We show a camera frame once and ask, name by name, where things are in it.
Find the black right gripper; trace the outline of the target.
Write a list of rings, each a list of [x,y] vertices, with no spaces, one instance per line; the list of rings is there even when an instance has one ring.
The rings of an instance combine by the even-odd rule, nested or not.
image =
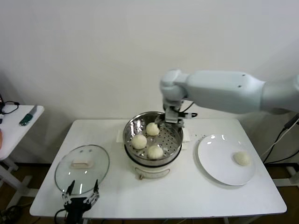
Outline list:
[[[185,118],[195,118],[195,117],[197,117],[197,115],[198,114],[195,112],[182,112],[181,117],[178,117],[178,119],[177,119],[176,126],[178,128],[183,128]],[[165,122],[165,116],[157,116],[154,120],[154,123],[157,125],[161,125],[164,122]]]

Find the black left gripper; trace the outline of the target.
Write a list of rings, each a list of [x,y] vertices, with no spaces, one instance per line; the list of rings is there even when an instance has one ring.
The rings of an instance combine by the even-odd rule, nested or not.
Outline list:
[[[64,209],[66,210],[67,224],[82,224],[83,214],[90,210],[92,205],[94,205],[99,199],[99,185],[98,180],[96,180],[93,187],[93,193],[88,197],[71,198],[71,193],[74,187],[75,181],[73,180],[66,191],[62,193],[62,200],[64,202]]]

